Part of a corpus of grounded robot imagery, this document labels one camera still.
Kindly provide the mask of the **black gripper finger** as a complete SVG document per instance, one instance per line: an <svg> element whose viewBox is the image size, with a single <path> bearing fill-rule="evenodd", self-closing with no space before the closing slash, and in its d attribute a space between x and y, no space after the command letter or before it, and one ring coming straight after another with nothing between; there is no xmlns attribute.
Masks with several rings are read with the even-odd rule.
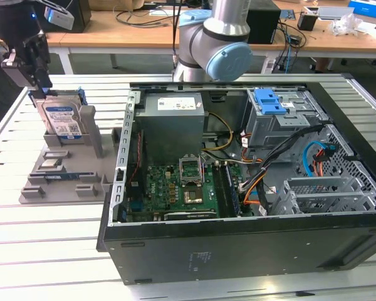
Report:
<svg viewBox="0 0 376 301"><path fill-rule="evenodd" d="M50 54L43 31L25 31L23 61L24 77L30 87L44 93L53 86L48 75Z"/></svg>
<svg viewBox="0 0 376 301"><path fill-rule="evenodd" d="M19 87L34 88L34 80L28 73L23 61L17 57L15 51L8 53L7 58L1 62L1 68Z"/></svg>

